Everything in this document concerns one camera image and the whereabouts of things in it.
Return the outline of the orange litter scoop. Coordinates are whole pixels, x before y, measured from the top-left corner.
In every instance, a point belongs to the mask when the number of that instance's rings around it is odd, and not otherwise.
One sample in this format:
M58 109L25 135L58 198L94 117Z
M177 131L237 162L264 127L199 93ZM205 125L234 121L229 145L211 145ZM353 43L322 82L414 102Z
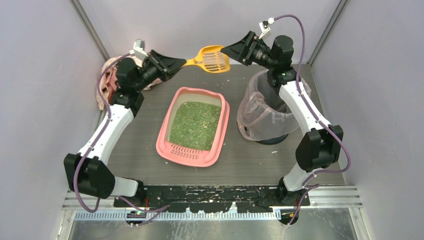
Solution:
M230 59L222 53L223 45L209 45L201 48L197 55L188 59L183 67L197 66L207 73L220 74L230 71Z

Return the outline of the pink plastic trash bag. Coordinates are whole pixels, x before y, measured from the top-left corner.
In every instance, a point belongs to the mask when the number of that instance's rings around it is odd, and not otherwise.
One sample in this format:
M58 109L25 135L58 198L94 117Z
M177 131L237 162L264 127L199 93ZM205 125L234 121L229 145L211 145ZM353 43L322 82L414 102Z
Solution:
M255 142L279 138L299 128L290 108L269 85L267 70L248 82L236 121L242 136Z

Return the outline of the pink litter box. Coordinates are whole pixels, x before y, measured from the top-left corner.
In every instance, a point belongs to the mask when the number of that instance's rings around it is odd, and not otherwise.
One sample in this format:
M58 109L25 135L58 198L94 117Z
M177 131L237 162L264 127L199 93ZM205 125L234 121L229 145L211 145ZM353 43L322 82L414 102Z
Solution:
M176 112L186 102L200 102L221 107L217 130L210 150L191 149L169 142ZM166 160L184 166L204 168L213 165L218 160L224 144L229 115L230 105L222 94L201 88L184 86L179 88L160 128L156 141L157 153Z

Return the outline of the dark round trash bin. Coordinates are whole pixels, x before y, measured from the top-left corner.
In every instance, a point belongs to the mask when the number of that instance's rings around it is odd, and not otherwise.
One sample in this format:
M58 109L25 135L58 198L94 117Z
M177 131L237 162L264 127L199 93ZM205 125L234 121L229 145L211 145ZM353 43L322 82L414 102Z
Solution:
M288 137L288 134L281 135L270 139L259 140L257 143L262 145L276 145L283 142Z

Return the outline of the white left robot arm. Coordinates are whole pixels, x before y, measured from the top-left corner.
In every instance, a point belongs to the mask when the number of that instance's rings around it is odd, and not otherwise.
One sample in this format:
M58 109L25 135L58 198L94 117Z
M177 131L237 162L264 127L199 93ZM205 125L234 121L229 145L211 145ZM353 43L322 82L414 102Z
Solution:
M170 80L186 62L154 50L147 53L141 65L128 55L117 61L114 65L117 89L106 103L106 116L78 153L69 153L64 158L70 190L100 199L143 197L143 182L115 176L107 167L108 161L121 134L142 106L143 89L155 80Z

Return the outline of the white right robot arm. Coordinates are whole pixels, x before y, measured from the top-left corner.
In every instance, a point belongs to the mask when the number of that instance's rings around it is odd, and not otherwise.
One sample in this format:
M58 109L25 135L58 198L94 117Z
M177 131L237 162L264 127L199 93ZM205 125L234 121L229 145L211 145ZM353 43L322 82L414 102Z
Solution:
M256 63L265 67L268 84L297 121L303 137L295 150L296 164L279 180L276 195L280 203L300 200L314 174L328 172L327 168L338 161L344 135L342 127L326 120L308 96L299 71L292 67L294 48L290 37L278 35L269 47L249 31L221 52L245 66Z

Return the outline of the green cat litter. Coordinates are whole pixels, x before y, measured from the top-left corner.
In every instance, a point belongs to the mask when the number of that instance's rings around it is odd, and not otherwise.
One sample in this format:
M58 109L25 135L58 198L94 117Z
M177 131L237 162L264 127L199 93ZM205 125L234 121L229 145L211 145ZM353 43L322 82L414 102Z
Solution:
M214 143L222 108L188 101L177 109L170 128L169 142L181 147L209 151Z

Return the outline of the pink floral cloth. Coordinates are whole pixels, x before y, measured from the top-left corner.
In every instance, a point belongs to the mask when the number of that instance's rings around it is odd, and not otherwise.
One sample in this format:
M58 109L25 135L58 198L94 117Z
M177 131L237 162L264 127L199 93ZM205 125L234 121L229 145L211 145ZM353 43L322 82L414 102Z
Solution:
M103 73L104 70L109 67L115 60L117 60L118 58L120 58L121 56L116 56L116 57L112 57L109 58L103 65L101 72ZM136 58L135 56L128 56L127 58L130 58L132 60L129 61L130 63L130 69L131 67L131 63L134 62L138 67L142 66L143 61ZM113 95L115 94L116 90L117 90L117 85L116 85L116 80L117 80L117 73L118 68L116 66L111 67L109 70L107 70L105 72L105 74L101 77L101 80L99 81L100 84L100 93L103 96L103 98L105 98L108 103L111 103ZM145 87L143 90L144 91L148 91L151 89L151 87L161 84L163 81L161 81L159 78L157 78L156 80L154 80L152 83L150 83L147 87ZM98 107L100 109L100 111L104 110L104 102L101 98L101 95L96 91L96 100L98 103Z

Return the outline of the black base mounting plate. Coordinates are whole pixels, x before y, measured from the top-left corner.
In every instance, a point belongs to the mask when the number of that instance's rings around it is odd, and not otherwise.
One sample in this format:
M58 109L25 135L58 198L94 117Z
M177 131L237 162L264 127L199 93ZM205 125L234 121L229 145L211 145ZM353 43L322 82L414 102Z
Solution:
M238 213L270 213L277 207L309 206L304 193L285 193L273 185L147 185L141 197L127 200L139 208L168 206L170 213L226 213L232 205Z

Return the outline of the aluminium front rail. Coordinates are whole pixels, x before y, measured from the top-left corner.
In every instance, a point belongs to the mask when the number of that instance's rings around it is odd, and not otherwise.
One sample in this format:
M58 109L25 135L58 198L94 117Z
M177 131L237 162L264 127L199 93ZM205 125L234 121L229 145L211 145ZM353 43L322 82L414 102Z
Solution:
M368 240L354 186L307 187L282 200L272 185L148 185L145 199L82 198L62 208L59 240Z

